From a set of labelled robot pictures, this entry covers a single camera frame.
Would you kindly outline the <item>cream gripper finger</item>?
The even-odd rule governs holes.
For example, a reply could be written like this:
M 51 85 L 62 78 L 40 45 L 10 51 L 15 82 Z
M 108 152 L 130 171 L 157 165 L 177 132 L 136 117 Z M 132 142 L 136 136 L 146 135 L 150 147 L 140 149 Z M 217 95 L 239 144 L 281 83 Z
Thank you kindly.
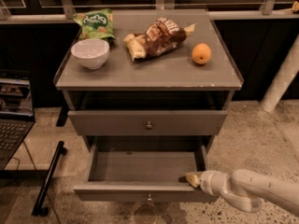
M 198 188 L 202 183 L 202 180 L 201 180 L 202 173 L 201 172 L 188 172 L 185 176 L 186 176 L 187 182 L 194 188 Z

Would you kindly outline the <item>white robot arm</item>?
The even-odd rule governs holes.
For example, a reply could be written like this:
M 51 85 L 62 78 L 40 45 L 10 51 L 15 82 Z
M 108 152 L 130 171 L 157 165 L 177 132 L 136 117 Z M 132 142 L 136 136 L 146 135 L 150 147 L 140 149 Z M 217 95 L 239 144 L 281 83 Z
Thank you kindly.
M 277 107 L 273 99 L 231 104 L 208 151 L 213 168 L 187 174 L 187 180 L 243 212 L 259 211 L 265 200 L 298 217 L 299 185 L 284 175 L 299 174 L 298 149 L 291 140 L 298 135 L 299 115 L 281 115 Z

